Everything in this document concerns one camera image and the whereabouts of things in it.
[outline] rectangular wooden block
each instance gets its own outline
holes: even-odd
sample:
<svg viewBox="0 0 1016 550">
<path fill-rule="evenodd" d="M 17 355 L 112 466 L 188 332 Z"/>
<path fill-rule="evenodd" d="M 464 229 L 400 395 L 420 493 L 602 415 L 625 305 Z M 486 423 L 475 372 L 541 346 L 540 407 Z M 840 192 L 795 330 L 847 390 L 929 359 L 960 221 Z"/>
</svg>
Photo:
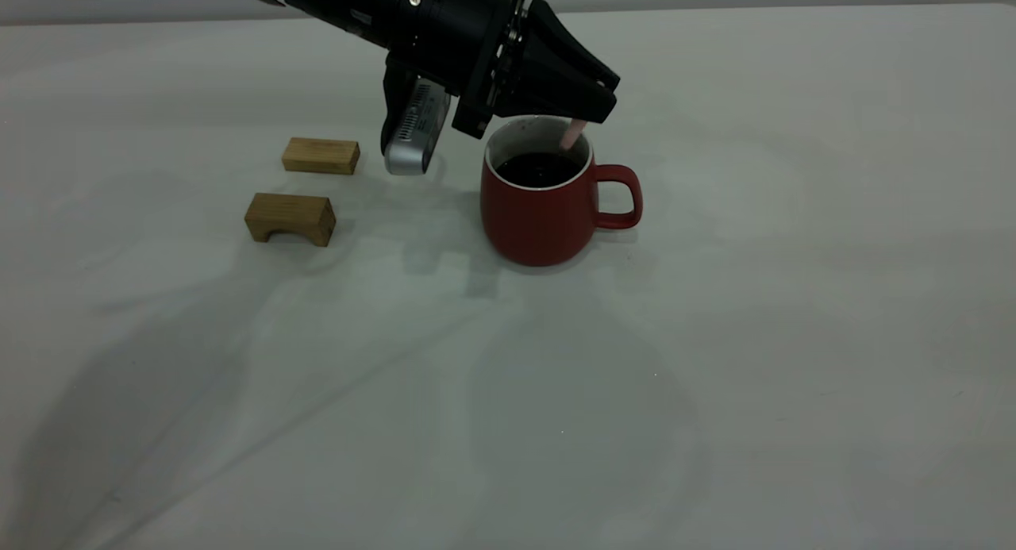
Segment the rectangular wooden block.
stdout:
<svg viewBox="0 0 1016 550">
<path fill-rule="evenodd" d="M 356 141 L 305 139 L 294 137 L 282 154 L 285 171 L 353 175 L 360 161 L 360 144 Z"/>
<path fill-rule="evenodd" d="M 328 246 L 335 229 L 335 212 L 325 197 L 258 193 L 244 221 L 259 243 L 268 242 L 274 233 L 296 233 L 317 246 Z"/>
</svg>

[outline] wooden arch block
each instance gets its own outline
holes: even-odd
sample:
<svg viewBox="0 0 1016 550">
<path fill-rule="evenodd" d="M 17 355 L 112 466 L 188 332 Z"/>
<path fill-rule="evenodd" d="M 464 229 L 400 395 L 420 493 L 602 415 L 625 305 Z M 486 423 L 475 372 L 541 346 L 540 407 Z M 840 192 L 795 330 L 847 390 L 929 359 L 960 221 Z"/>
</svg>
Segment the wooden arch block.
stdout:
<svg viewBox="0 0 1016 550">
<path fill-rule="evenodd" d="M 296 233 L 317 246 L 328 246 L 335 229 L 335 212 L 325 197 L 258 193 L 244 221 L 259 243 L 268 242 L 274 233 Z"/>
</svg>

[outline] coffee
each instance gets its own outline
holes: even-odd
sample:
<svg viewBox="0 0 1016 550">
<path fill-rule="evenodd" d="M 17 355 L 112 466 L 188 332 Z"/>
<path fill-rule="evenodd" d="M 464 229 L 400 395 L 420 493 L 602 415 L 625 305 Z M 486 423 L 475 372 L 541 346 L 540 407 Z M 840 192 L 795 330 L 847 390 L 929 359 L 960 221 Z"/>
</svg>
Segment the coffee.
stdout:
<svg viewBox="0 0 1016 550">
<path fill-rule="evenodd" d="M 546 189 L 562 185 L 581 173 L 582 166 L 560 154 L 524 154 L 498 167 L 502 179 L 530 189 Z"/>
</svg>

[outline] white table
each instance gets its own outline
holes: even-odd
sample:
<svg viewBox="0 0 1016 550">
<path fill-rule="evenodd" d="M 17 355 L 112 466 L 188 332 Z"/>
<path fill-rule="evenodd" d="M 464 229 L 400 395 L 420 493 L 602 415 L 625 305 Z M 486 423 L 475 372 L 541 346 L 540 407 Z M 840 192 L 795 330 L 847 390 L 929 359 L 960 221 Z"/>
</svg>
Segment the white table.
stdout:
<svg viewBox="0 0 1016 550">
<path fill-rule="evenodd" d="M 0 28 L 4 548 L 1013 548 L 1016 9 L 564 20 L 646 211 L 549 270 L 324 23 Z"/>
</svg>

